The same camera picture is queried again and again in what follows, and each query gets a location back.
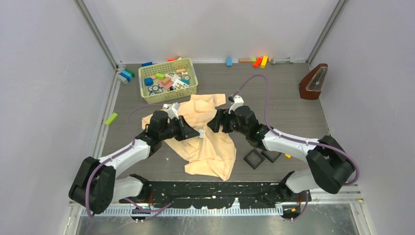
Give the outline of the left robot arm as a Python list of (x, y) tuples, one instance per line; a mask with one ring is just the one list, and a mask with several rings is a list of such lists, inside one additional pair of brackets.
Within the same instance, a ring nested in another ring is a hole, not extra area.
[(138, 175), (119, 179), (119, 175), (156, 153), (164, 140), (184, 141), (199, 136), (200, 132), (183, 116), (155, 111), (145, 129), (124, 148), (99, 159), (87, 157), (82, 161), (69, 198), (84, 206), (88, 216), (101, 214), (112, 202), (122, 199), (146, 202), (150, 196), (146, 179)]

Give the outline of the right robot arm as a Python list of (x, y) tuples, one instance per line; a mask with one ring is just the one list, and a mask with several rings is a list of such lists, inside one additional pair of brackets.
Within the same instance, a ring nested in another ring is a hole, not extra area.
[(333, 137), (307, 139), (283, 133), (260, 123), (248, 106), (218, 109), (207, 125), (215, 133), (240, 133), (254, 148), (288, 154), (307, 163), (306, 170), (290, 172), (281, 181), (279, 194), (286, 201), (292, 201), (302, 191), (316, 188), (336, 194), (350, 176), (358, 176), (355, 162), (346, 156)]

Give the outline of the cream yellow garment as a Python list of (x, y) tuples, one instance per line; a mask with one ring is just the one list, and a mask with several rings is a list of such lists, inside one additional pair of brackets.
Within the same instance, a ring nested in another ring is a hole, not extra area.
[(182, 102), (178, 115), (195, 130), (203, 130), (203, 137), (194, 137), (184, 141), (174, 138), (164, 142), (181, 158), (188, 161), (184, 171), (191, 175), (219, 177), (226, 181), (230, 178), (236, 160), (236, 148), (227, 133), (214, 133), (207, 123), (216, 115), (216, 108), (226, 103), (224, 94), (193, 94), (190, 100)]

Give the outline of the round white brooch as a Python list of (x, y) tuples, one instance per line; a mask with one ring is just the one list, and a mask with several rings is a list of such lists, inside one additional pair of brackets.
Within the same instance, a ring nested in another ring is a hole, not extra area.
[(204, 138), (204, 130), (203, 129), (199, 129), (199, 138), (203, 139)]

